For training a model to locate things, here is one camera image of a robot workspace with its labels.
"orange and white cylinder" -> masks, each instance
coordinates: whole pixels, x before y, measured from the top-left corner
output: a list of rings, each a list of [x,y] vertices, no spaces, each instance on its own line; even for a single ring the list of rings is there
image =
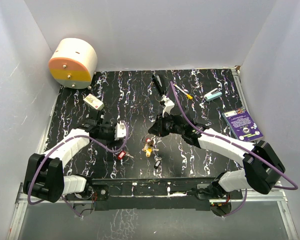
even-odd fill
[[[54,79],[68,88],[84,89],[90,86],[98,63],[94,48],[78,38],[63,39],[49,60]]]

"yellow handle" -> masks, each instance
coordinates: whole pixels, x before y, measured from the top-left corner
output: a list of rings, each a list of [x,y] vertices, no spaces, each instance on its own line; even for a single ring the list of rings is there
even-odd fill
[[[190,99],[190,100],[192,100],[192,99],[193,99],[193,97],[192,97],[192,96],[190,96],[188,93],[186,94],[186,97],[187,97],[188,99]]]

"cable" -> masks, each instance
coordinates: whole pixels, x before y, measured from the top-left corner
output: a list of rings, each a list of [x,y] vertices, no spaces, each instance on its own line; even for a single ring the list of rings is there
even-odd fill
[[[97,201],[97,193],[96,192],[93,194],[93,197],[91,198],[91,200],[92,200],[92,204],[96,204],[96,201]]]
[[[83,209],[80,213],[80,215],[82,216],[82,214],[84,213],[84,211],[88,211],[88,210],[94,210],[94,208],[86,208],[86,209]]]
[[[247,195],[248,195],[248,190],[245,189],[244,199],[243,199],[243,201],[241,202],[240,206],[238,206],[235,210],[229,212],[228,214],[223,215],[223,217],[228,217],[228,216],[230,216],[230,215],[232,215],[232,214],[238,212],[238,211],[245,205],[245,202],[246,202],[246,200],[247,200]]]
[[[206,133],[202,130],[200,130],[199,128],[197,128],[186,116],[184,110],[182,109],[181,107],[181,104],[180,104],[180,101],[178,99],[178,96],[177,96],[177,93],[176,93],[176,90],[175,90],[175,86],[174,86],[174,83],[172,81],[170,81],[170,86],[171,86],[171,89],[172,89],[172,92],[173,92],[173,95],[174,95],[174,98],[175,98],[175,101],[181,111],[181,114],[183,116],[183,118],[187,121],[187,123],[193,127],[195,130],[197,130],[199,133],[201,134],[204,134],[204,135],[207,135],[209,137],[213,137],[213,138],[217,138],[217,139],[221,139],[229,144],[232,144],[233,146],[236,146],[237,148],[249,153],[250,155],[252,155],[253,157],[255,157],[256,159],[260,160],[262,163],[264,163],[265,165],[267,165],[269,168],[273,169],[277,174],[279,174],[281,177],[283,177],[284,179],[286,179],[289,183],[291,183],[293,185],[293,187],[290,187],[290,186],[274,186],[274,188],[277,188],[277,189],[285,189],[285,190],[297,190],[299,187],[298,185],[293,181],[291,180],[287,175],[285,175],[283,172],[281,172],[280,170],[278,170],[276,167],[274,167],[273,165],[271,165],[269,162],[267,162],[266,160],[264,160],[262,157],[258,156],[257,154],[255,154],[254,152],[246,149],[245,147],[243,146],[240,146],[239,144],[236,144],[235,142],[231,142],[230,140],[222,137],[222,136],[218,136],[218,135],[214,135],[214,134],[210,134],[210,133]]]
[[[36,205],[38,203],[41,203],[43,202],[44,200],[41,199],[41,200],[38,200],[38,201],[31,201],[31,193],[32,193],[32,190],[34,188],[34,185],[35,185],[35,182],[36,182],[36,179],[42,169],[42,167],[44,166],[45,162],[47,161],[47,159],[51,156],[52,153],[54,153],[57,149],[59,149],[61,146],[63,146],[65,143],[71,141],[72,139],[76,139],[76,138],[88,138],[90,139],[91,141],[95,142],[96,144],[98,144],[99,146],[101,146],[102,148],[104,148],[105,150],[107,150],[108,152],[110,153],[118,153],[120,152],[127,144],[127,141],[128,141],[128,138],[129,138],[129,126],[123,122],[124,126],[125,126],[125,138],[124,138],[124,141],[121,145],[120,148],[118,149],[115,149],[115,150],[112,150],[110,148],[108,148],[107,146],[103,145],[101,142],[97,141],[96,139],[90,137],[90,136],[86,136],[86,135],[76,135],[76,136],[73,136],[73,137],[70,137],[68,139],[66,139],[65,141],[61,142],[59,145],[55,146],[47,155],[44,156],[42,162],[40,163],[39,167],[37,168],[37,170],[35,171],[35,174],[32,178],[32,181],[30,183],[30,187],[29,187],[29,190],[28,190],[28,196],[27,196],[27,201],[30,205]],[[81,217],[80,213],[78,213],[71,205],[70,203],[63,197],[61,196],[61,198],[64,200],[64,202],[70,207],[72,208],[72,210],[74,211],[75,214],[77,214],[79,217]]]
[[[74,213],[75,213],[78,217],[82,217],[82,215],[81,215],[82,213],[77,212],[77,210],[75,210],[74,207],[71,206],[71,204],[67,201],[67,199],[65,199],[64,196],[61,196],[61,198],[62,198],[62,200],[65,202],[65,204],[66,204],[69,208],[71,208],[71,210],[74,211]]]
[[[228,197],[226,198],[226,201],[224,204],[227,204],[229,202],[229,200],[230,200],[230,193],[228,194]]]

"black bracket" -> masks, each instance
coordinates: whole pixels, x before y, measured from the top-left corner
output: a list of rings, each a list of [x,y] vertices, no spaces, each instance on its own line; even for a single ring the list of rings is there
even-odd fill
[[[167,94],[165,78],[162,75],[152,75],[152,81],[154,82],[156,89],[158,89],[158,92],[161,96]]]
[[[196,209],[210,211],[209,199],[215,196],[200,193],[214,181],[211,177],[172,178],[115,178],[90,179],[97,193],[95,211],[114,209]],[[242,193],[233,191],[232,199],[241,199]]]
[[[284,173],[286,171],[284,165],[269,143],[262,140],[259,141],[254,146],[252,152],[266,160],[280,172]],[[261,194],[268,194],[281,177],[272,168],[269,168],[266,164],[255,159],[254,156],[248,153],[243,159],[243,166],[248,184]]]
[[[32,154],[26,168],[23,193],[28,194],[31,181],[45,155]],[[31,196],[55,203],[64,191],[64,173],[62,161],[59,158],[48,158],[35,180]]]

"white enclosure wall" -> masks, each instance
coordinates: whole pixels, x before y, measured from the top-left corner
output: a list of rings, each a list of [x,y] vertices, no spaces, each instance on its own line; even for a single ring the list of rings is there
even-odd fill
[[[300,1],[277,1],[243,63],[241,81],[253,118],[299,185],[286,195],[300,237]]]
[[[241,65],[275,0],[25,0],[52,51],[88,41],[100,71]]]
[[[0,0],[0,240],[58,94],[51,54],[25,2]]]

